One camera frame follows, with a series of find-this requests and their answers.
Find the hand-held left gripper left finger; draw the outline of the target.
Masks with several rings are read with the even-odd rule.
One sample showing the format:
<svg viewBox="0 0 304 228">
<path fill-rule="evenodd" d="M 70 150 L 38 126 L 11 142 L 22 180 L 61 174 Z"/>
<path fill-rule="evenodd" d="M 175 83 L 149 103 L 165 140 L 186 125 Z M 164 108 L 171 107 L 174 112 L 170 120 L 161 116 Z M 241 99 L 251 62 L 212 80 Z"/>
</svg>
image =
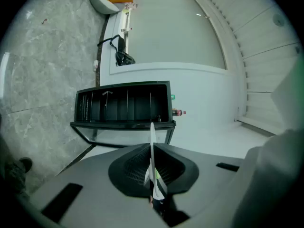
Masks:
<svg viewBox="0 0 304 228">
<path fill-rule="evenodd" d="M 148 198 L 145 175 L 150 165 L 150 144 L 135 145 L 135 149 L 114 160 L 108 169 L 111 183 L 124 195 Z"/>
</svg>

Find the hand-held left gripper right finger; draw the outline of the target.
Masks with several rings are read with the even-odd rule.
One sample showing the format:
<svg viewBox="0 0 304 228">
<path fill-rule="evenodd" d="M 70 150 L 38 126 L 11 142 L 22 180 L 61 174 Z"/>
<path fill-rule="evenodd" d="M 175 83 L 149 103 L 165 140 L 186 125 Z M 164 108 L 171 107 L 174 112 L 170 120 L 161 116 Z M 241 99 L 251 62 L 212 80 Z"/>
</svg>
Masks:
<svg viewBox="0 0 304 228">
<path fill-rule="evenodd" d="M 185 193 L 199 177 L 197 164 L 186 156 L 187 150 L 163 143 L 155 143 L 154 163 L 167 195 Z"/>
</svg>

